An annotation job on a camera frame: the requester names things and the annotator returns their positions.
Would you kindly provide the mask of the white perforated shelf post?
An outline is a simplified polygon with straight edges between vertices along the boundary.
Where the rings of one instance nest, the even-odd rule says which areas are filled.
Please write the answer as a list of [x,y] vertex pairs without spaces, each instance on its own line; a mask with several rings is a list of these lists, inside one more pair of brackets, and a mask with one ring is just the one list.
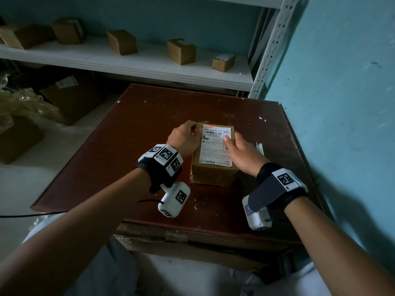
[[276,19],[269,41],[264,52],[258,59],[257,64],[259,64],[259,66],[256,70],[254,83],[248,95],[249,99],[258,99],[261,92],[264,91],[265,88],[268,88],[268,79],[275,64],[276,55],[280,49],[282,40],[298,2],[299,0],[282,0],[279,8],[280,13]]

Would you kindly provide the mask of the black left wristband with markers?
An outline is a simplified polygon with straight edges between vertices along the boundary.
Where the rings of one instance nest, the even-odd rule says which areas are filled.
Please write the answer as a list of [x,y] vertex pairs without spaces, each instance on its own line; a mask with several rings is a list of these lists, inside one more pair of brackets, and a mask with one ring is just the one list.
[[162,186],[171,188],[182,171],[183,159],[169,144],[156,144],[144,153],[135,165],[148,172],[151,179],[149,192],[157,193]]

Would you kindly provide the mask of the large labelled cardboard box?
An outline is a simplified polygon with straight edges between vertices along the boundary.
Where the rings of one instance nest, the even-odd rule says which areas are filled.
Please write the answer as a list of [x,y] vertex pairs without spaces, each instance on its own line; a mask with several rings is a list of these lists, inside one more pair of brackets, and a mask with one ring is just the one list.
[[75,72],[39,92],[59,110],[59,122],[72,125],[96,109],[104,101],[94,75],[89,71]]

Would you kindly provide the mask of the grey trousers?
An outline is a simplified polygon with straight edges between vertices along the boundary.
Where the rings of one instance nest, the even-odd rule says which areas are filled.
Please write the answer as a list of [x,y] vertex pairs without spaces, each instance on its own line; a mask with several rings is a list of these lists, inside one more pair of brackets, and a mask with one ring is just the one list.
[[[110,238],[62,296],[138,296],[141,263],[116,238]],[[256,274],[227,272],[214,268],[185,268],[171,278],[181,284],[180,292],[166,287],[165,296],[332,296],[313,262],[272,284],[265,285]]]

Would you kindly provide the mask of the cardboard parcel with white label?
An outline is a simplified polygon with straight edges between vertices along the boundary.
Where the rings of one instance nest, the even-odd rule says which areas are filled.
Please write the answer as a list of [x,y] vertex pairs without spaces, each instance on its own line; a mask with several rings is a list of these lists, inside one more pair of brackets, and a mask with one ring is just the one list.
[[192,155],[190,182],[230,188],[236,179],[238,168],[232,163],[225,148],[224,136],[234,139],[234,127],[205,124],[200,146]]

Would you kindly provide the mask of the grey metal shelf panels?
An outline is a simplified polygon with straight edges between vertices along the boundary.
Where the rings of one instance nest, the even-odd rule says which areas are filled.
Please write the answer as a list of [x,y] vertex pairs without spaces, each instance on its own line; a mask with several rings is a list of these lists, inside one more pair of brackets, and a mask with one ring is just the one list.
[[279,13],[280,9],[266,7],[260,9],[247,55],[250,71],[253,71],[264,52]]

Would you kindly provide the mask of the black right wristband with marker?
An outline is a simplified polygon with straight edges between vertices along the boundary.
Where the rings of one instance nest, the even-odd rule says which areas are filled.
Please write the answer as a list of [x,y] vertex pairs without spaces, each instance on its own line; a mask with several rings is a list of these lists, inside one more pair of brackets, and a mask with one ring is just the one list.
[[295,199],[308,195],[307,186],[291,171],[277,163],[264,164],[256,177],[258,186],[249,194],[248,206],[254,212],[262,208],[284,209]]

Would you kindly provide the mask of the person's left forearm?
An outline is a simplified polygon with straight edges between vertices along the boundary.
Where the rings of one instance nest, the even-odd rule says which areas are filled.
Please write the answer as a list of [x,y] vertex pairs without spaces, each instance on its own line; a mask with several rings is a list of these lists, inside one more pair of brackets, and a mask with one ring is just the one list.
[[0,262],[0,296],[61,296],[148,191],[136,168],[34,234]]

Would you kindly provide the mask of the plain cardboard box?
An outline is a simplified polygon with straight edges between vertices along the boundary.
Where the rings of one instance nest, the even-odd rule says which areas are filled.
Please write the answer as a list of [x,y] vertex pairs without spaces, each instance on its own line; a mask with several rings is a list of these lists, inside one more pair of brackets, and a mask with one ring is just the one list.
[[0,116],[0,163],[12,163],[43,138],[42,130],[32,120]]

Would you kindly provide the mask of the person's right forearm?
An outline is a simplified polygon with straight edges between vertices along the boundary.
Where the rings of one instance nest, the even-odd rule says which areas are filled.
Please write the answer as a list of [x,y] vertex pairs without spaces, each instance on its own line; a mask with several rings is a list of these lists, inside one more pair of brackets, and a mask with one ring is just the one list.
[[284,212],[332,296],[395,296],[395,278],[308,198]]

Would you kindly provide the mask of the person's left hand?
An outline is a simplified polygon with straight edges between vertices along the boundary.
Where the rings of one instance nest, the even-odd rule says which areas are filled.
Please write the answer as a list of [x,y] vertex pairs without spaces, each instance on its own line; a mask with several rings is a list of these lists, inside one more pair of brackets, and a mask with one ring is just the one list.
[[180,154],[185,159],[191,156],[195,150],[200,146],[202,134],[187,134],[185,130],[185,123],[172,130],[166,144]]

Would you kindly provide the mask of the white shelf board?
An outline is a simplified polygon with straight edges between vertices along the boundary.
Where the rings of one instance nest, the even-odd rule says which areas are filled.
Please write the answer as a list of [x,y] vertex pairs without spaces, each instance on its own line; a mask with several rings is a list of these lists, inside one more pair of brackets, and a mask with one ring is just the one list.
[[28,50],[0,44],[0,58],[242,91],[250,91],[254,84],[243,56],[237,56],[234,66],[223,73],[211,67],[216,53],[198,50],[195,63],[179,65],[166,46],[137,42],[137,50],[119,55],[107,38],[89,36],[83,44],[62,45],[53,40]]

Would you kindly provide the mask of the small cardboard box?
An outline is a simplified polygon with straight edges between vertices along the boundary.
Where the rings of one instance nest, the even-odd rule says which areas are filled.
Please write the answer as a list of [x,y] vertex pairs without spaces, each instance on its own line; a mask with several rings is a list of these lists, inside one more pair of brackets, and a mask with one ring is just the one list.
[[169,57],[180,65],[196,62],[196,45],[187,42],[183,38],[169,39],[167,41],[167,49]]
[[0,26],[0,38],[10,48],[30,49],[56,39],[53,29],[49,26],[29,24],[19,27]]
[[82,44],[85,32],[78,18],[60,17],[51,23],[57,41],[60,44]]
[[213,58],[211,68],[220,72],[226,72],[235,64],[236,55],[222,53]]
[[107,31],[107,36],[112,49],[121,56],[138,52],[136,38],[125,29]]

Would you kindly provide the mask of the crumpled clear plastic wrap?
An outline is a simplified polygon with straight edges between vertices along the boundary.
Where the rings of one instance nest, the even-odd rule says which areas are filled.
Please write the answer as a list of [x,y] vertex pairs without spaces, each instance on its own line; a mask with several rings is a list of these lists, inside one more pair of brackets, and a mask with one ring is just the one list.
[[5,71],[0,71],[0,134],[15,124],[13,117],[27,118],[32,122],[40,118],[56,122],[64,121],[59,109],[45,102],[43,97],[35,94],[32,88],[18,90],[9,88],[8,76]]

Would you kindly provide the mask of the person's right hand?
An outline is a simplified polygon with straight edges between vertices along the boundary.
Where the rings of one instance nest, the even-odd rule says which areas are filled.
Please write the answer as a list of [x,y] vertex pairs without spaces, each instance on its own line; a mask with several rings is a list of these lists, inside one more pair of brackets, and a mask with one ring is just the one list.
[[242,172],[257,177],[260,169],[267,163],[264,155],[260,154],[256,146],[246,141],[239,132],[234,133],[236,150],[229,151],[232,163]]

